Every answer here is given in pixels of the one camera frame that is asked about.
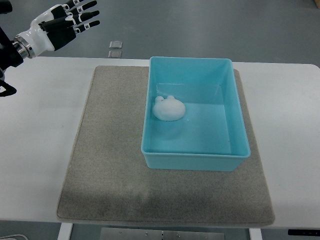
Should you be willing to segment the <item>black white robot left hand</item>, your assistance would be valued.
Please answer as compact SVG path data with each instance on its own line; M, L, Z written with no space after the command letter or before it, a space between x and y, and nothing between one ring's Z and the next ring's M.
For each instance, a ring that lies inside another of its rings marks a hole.
M27 31L17 37L28 43L30 58L46 51L57 51L73 41L78 34L100 24L99 20L89 21L99 11L88 11L97 5L96 0L82 4L81 0L69 0L56 4L37 16Z

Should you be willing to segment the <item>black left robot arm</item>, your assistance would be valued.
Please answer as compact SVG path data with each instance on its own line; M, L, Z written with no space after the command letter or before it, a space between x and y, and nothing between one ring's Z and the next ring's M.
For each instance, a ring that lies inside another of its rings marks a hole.
M2 28L0 28L0 92L1 97L14 95L17 90L5 82L5 71L9 67L18 67L25 58L32 56L32 47L24 40L10 40Z

